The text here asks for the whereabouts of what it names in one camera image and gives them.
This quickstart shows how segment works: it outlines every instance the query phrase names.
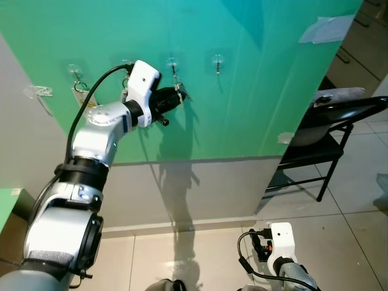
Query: chair leg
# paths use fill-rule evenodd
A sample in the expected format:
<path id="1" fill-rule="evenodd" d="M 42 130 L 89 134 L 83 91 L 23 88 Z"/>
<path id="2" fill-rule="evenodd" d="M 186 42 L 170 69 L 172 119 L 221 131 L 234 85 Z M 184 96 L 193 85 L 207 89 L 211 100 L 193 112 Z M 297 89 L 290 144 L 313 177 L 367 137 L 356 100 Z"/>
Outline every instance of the chair leg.
<path id="1" fill-rule="evenodd" d="M 331 179 L 331 177 L 333 175 L 333 172 L 334 172 L 335 167 L 337 166 L 337 164 L 338 164 L 338 160 L 332 162 L 332 165 L 330 166 L 329 172 L 327 173 L 326 179 L 323 182 L 321 191 L 319 191 L 319 195 L 318 195 L 318 197 L 316 199 L 318 202 L 322 201 L 323 194 L 326 191 L 327 185 L 329 185 L 330 179 Z"/>

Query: robotic arm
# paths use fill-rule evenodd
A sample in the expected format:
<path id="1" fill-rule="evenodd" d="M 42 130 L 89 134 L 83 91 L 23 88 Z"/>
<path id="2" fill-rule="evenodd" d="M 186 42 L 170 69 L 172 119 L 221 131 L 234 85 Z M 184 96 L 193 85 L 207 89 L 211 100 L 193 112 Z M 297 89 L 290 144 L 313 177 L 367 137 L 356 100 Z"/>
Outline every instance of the robotic arm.
<path id="1" fill-rule="evenodd" d="M 104 220 L 98 212 L 104 198 L 102 190 L 119 140 L 137 125 L 147 127 L 159 121 L 167 126 L 169 121 L 162 114 L 187 97 L 184 92 L 177 94 L 173 87 L 157 90 L 160 73 L 142 61 L 124 67 L 130 75 L 125 100 L 87 109 L 86 124 L 71 144 L 87 100 L 82 105 L 70 130 L 65 163 L 56 168 L 56 176 L 42 192 L 42 197 L 48 194 L 48 199 L 39 211 L 33 210 L 21 268 L 0 278 L 1 291 L 65 291 L 71 288 L 75 275 L 81 280 L 92 277 L 87 270 L 95 262 L 101 240 Z M 124 67 L 107 72 L 89 94 L 106 76 Z M 284 291 L 318 290 L 306 270 L 297 264 L 291 225 L 272 224 L 271 229 L 262 232 L 251 230 L 240 236 L 238 248 L 246 235 L 251 235 L 259 260 L 267 261 L 274 276 L 253 271 L 238 249 L 239 261 L 248 273 L 281 280 Z M 273 245 L 263 247 L 259 235 L 272 239 Z M 178 285 L 183 283 L 162 280 L 148 290 L 177 290 Z"/>
<path id="2" fill-rule="evenodd" d="M 97 213 L 119 140 L 136 125 L 168 125 L 162 114 L 180 104 L 173 87 L 156 90 L 160 79 L 157 70 L 137 61 L 124 102 L 88 109 L 86 124 L 55 170 L 49 198 L 28 229 L 22 266 L 0 279 L 0 290 L 62 291 L 74 275 L 92 277 L 86 271 L 95 262 L 103 225 Z"/>
<path id="3" fill-rule="evenodd" d="M 259 262 L 266 262 L 269 272 L 273 276 L 255 272 L 242 256 L 238 243 L 239 262 L 243 268 L 247 273 L 252 273 L 258 277 L 281 281 L 283 291 L 319 291 L 314 279 L 307 273 L 307 270 L 303 266 L 298 264 L 295 256 L 295 242 L 291 224 L 288 222 L 276 222 L 271 223 L 269 227 L 269 229 L 263 229 L 259 232 L 250 229 L 240 236 L 239 243 L 244 236 L 249 235 L 252 239 L 253 249 L 258 255 Z M 266 246 L 261 245 L 260 236 L 267 240 Z M 256 289 L 250 286 L 242 289 L 242 291 L 254 290 Z"/>

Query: white paper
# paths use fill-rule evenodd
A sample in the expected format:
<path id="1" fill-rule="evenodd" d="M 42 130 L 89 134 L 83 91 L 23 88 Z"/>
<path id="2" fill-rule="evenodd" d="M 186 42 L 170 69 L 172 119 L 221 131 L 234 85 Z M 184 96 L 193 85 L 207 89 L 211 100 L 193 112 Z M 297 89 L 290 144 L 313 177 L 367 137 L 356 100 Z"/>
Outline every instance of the white paper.
<path id="1" fill-rule="evenodd" d="M 299 43 L 312 42 L 322 44 L 325 42 L 342 41 L 355 15 L 339 17 L 318 17 L 316 23 L 311 25 L 302 35 Z"/>
<path id="2" fill-rule="evenodd" d="M 76 91 L 76 90 L 74 90 L 74 88 L 72 88 L 72 91 L 73 91 L 75 99 L 77 100 L 78 105 L 81 107 L 83 105 L 89 91 L 80 90 L 80 89 L 78 89 L 78 91 Z M 98 105 L 97 100 L 93 94 L 92 97 L 90 98 L 89 102 L 87 103 L 86 109 L 96 107 L 97 105 Z"/>

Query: chair seat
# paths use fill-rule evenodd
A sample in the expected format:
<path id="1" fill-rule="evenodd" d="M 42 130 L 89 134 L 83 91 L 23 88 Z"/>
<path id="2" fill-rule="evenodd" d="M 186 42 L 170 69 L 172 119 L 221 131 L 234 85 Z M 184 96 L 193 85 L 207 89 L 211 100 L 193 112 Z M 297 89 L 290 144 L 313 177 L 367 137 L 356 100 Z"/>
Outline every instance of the chair seat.
<path id="1" fill-rule="evenodd" d="M 339 159 L 344 154 L 341 146 L 327 133 L 320 141 L 305 147 L 289 147 L 278 170 L 302 167 Z"/>

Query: floor tile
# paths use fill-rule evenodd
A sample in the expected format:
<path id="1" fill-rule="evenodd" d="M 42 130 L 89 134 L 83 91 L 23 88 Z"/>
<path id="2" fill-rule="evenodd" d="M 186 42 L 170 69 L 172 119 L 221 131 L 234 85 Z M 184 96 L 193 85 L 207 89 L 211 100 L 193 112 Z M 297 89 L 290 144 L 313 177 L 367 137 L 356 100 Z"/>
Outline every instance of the floor tile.
<path id="1" fill-rule="evenodd" d="M 322 291 L 381 291 L 381 287 L 342 215 L 258 221 L 254 228 L 267 227 L 269 222 L 288 221 L 295 239 L 295 255 L 313 276 Z M 248 237 L 249 262 L 260 272 L 270 275 L 267 263 L 259 263 L 252 255 Z M 279 283 L 254 277 L 255 284 L 280 291 Z"/>
<path id="2" fill-rule="evenodd" d="M 326 175 L 329 164 L 317 164 Z M 352 135 L 339 159 L 329 190 L 344 213 L 388 209 L 388 148 L 375 134 Z"/>
<path id="3" fill-rule="evenodd" d="M 359 122 L 367 122 L 367 121 L 388 121 L 388 109 L 383 110 L 375 115 L 364 118 Z"/>
<path id="4" fill-rule="evenodd" d="M 388 132 L 388 121 L 371 121 L 367 123 L 375 133 Z"/>
<path id="5" fill-rule="evenodd" d="M 345 215 L 375 271 L 384 291 L 388 290 L 388 212 L 364 212 Z"/>
<path id="6" fill-rule="evenodd" d="M 366 122 L 358 122 L 354 123 L 354 128 L 352 130 L 351 135 L 363 135 L 365 133 L 373 133 L 374 131 L 369 127 L 369 125 Z M 343 136 L 344 132 L 341 132 L 339 130 L 335 130 L 331 132 L 332 136 Z"/>
<path id="7" fill-rule="evenodd" d="M 377 135 L 388 146 L 388 133 L 377 133 Z"/>
<path id="8" fill-rule="evenodd" d="M 272 183 L 279 185 L 317 177 L 319 172 L 312 165 L 277 172 Z M 267 192 L 256 211 L 257 220 L 341 213 L 328 190 L 321 202 L 316 201 L 322 184 L 323 181 L 310 182 Z"/>
<path id="9" fill-rule="evenodd" d="M 238 262 L 240 235 L 241 228 L 138 236 L 130 290 L 145 290 L 164 278 L 181 279 L 189 291 L 236 291 L 251 284 Z"/>
<path id="10" fill-rule="evenodd" d="M 97 260 L 88 271 L 93 278 L 83 280 L 77 290 L 128 291 L 134 241 L 134 237 L 102 239 Z M 79 278 L 74 278 L 73 284 L 78 282 Z"/>

